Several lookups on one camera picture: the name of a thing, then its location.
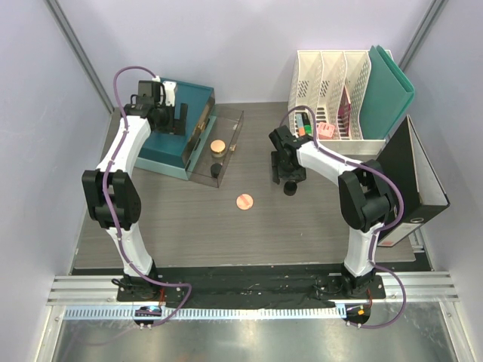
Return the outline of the teal drawer organizer box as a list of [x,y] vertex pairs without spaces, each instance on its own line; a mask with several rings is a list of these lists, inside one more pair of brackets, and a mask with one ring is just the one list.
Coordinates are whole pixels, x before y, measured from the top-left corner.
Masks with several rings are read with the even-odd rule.
[[143,144],[135,167],[188,180],[214,125],[214,89],[168,79],[163,85],[168,93],[162,100],[168,120]]

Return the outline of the clear smoky drawer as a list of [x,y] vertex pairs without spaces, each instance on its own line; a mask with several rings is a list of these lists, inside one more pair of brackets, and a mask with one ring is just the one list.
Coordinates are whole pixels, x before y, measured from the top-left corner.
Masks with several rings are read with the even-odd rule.
[[210,124],[210,115],[215,105],[214,89],[199,85],[189,84],[187,93],[181,97],[181,103],[185,103],[186,114],[186,146],[183,150],[182,159],[185,169],[194,167],[197,162],[196,152],[202,148],[203,136],[209,134],[205,129]]
[[[235,152],[238,136],[244,122],[244,112],[226,106],[216,106],[210,115],[210,124],[205,129],[209,132],[203,136],[202,148],[196,152],[197,162],[187,170],[188,180],[194,183],[219,188],[229,165],[230,158]],[[226,154],[222,158],[211,155],[210,144],[214,140],[222,140],[226,144]],[[213,163],[223,165],[217,179],[211,176],[210,168]]]

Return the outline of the black round cap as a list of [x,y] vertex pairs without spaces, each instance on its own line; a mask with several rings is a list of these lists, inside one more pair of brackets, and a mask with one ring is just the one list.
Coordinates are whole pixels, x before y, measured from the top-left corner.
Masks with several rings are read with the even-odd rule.
[[213,163],[210,168],[211,176],[217,179],[221,173],[223,165],[220,163]]
[[289,180],[284,184],[284,193],[287,196],[294,196],[297,192],[297,183]]

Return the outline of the gold lid cream jar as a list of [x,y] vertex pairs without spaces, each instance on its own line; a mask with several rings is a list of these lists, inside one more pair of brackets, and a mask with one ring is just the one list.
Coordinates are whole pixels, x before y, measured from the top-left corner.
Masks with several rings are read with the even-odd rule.
[[210,144],[210,150],[214,158],[222,158],[226,154],[226,144],[222,140],[214,140]]

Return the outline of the round pink compact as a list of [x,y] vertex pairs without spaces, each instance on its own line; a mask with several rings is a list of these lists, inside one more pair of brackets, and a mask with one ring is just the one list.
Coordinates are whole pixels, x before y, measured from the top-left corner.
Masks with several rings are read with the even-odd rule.
[[254,199],[249,194],[240,194],[235,203],[240,210],[250,210],[254,206]]

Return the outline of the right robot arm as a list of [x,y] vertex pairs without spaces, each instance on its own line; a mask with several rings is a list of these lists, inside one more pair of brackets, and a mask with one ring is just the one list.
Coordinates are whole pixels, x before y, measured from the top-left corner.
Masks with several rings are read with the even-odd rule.
[[357,161],[323,146],[311,136],[294,136],[281,126],[269,134],[272,181],[282,180],[292,196],[308,169],[337,186],[340,212],[349,227],[349,243],[341,267],[341,292],[351,298],[363,294],[375,279],[375,248],[394,208],[404,207],[401,192],[383,173],[378,161]]

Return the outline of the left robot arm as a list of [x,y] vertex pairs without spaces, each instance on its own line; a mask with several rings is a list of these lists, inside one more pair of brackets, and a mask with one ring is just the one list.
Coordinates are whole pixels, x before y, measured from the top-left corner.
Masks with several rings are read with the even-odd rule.
[[140,232],[141,200],[131,179],[149,136],[174,117],[177,83],[158,76],[139,83],[131,102],[120,105],[121,119],[109,150],[93,170],[82,174],[89,217],[114,241],[123,262],[120,288],[154,300],[168,283],[159,279]]

